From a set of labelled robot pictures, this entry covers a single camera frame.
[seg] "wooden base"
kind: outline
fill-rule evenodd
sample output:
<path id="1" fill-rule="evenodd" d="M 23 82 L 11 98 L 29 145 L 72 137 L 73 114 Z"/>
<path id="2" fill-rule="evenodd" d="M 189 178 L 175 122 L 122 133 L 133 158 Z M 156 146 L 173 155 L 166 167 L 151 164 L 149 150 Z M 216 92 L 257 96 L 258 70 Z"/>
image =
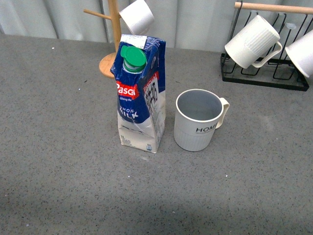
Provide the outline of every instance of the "wooden base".
<path id="1" fill-rule="evenodd" d="M 110 69 L 114 63 L 116 57 L 116 52 L 111 53 L 104 57 L 99 63 L 99 69 L 108 78 L 114 78 L 113 73 L 111 73 Z"/>

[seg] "ceramic mug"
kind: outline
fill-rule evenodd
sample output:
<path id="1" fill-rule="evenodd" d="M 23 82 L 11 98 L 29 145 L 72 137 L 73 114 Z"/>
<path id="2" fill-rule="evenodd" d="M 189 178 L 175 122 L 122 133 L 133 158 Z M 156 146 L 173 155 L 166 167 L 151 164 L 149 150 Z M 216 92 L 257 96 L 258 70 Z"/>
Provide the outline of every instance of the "ceramic mug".
<path id="1" fill-rule="evenodd" d="M 309 77 L 313 74 L 313 30 L 285 48 L 299 71 Z"/>
<path id="2" fill-rule="evenodd" d="M 257 15 L 225 45 L 225 50 L 240 67 L 247 69 L 253 65 L 260 68 L 282 50 L 279 39 L 278 32 L 262 16 Z M 275 44 L 278 45 L 277 50 L 261 62 L 255 62 Z"/>
<path id="3" fill-rule="evenodd" d="M 176 143 L 188 151 L 205 149 L 219 128 L 229 108 L 229 103 L 216 94 L 191 89 L 176 99 L 174 138 Z"/>
<path id="4" fill-rule="evenodd" d="M 144 0 L 137 0 L 122 10 L 120 16 L 133 35 L 146 33 L 155 18 Z"/>

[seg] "red label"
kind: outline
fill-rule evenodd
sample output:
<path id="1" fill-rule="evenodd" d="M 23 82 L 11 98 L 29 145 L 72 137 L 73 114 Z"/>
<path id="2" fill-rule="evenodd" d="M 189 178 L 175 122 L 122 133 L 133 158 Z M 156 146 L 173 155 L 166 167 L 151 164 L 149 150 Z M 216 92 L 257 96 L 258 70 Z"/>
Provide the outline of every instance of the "red label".
<path id="1" fill-rule="evenodd" d="M 117 84 L 117 92 L 119 95 L 130 97 L 132 99 L 136 99 L 139 96 L 137 84 L 132 86 L 125 85 L 121 82 L 116 82 Z"/>
<path id="2" fill-rule="evenodd" d="M 156 71 L 156 72 L 152 75 L 152 77 L 149 79 L 149 81 L 146 83 L 146 85 L 145 85 L 144 88 L 143 88 L 143 91 L 144 91 L 144 92 L 146 92 L 147 87 L 149 87 L 149 85 L 152 83 L 152 81 L 153 81 L 154 79 L 157 79 L 157 80 L 159 79 L 158 71 Z"/>

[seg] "ribbed white mug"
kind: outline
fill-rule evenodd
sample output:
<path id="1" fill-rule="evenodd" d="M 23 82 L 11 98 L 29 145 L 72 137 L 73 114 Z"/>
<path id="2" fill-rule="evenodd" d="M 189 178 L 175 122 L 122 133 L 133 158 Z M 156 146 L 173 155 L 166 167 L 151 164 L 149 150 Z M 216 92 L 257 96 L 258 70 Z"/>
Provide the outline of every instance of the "ribbed white mug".
<path id="1" fill-rule="evenodd" d="M 229 103 L 216 94 L 191 89 L 176 99 L 174 139 L 183 149 L 200 151 L 205 149 L 219 128 L 229 108 Z"/>
<path id="2" fill-rule="evenodd" d="M 286 47 L 286 52 L 305 77 L 313 74 L 313 30 Z"/>
<path id="3" fill-rule="evenodd" d="M 279 39 L 278 32 L 270 23 L 257 15 L 225 45 L 225 50 L 240 67 L 247 69 L 253 65 L 260 68 L 282 50 Z M 255 62 L 275 44 L 278 45 L 277 50 L 272 51 L 261 62 Z"/>

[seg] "milk carton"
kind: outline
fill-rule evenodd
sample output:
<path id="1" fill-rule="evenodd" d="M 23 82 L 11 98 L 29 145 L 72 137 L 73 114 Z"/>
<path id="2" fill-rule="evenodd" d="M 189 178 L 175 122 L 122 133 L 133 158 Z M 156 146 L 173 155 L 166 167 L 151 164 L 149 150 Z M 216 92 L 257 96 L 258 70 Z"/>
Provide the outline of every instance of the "milk carton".
<path id="1" fill-rule="evenodd" d="M 122 145 L 157 152 L 165 125 L 165 44 L 159 38 L 122 35 L 111 68 Z"/>

